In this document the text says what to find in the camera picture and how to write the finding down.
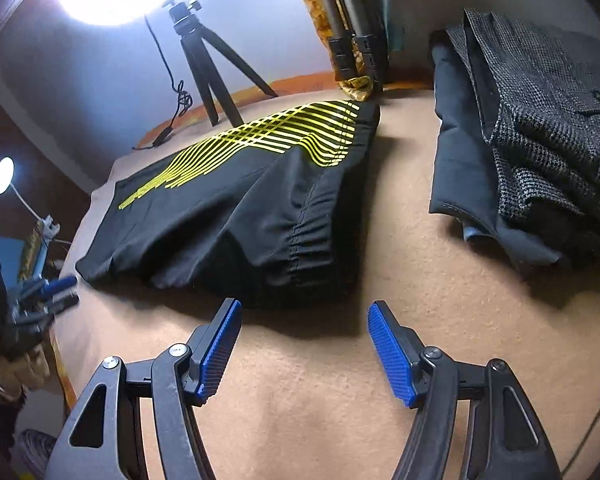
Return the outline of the left hand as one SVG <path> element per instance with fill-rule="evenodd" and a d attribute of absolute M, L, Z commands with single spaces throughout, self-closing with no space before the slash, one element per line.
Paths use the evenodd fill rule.
<path fill-rule="evenodd" d="M 16 403 L 26 390 L 42 388 L 49 377 L 50 367 L 40 344 L 15 361 L 0 356 L 0 400 Z"/>

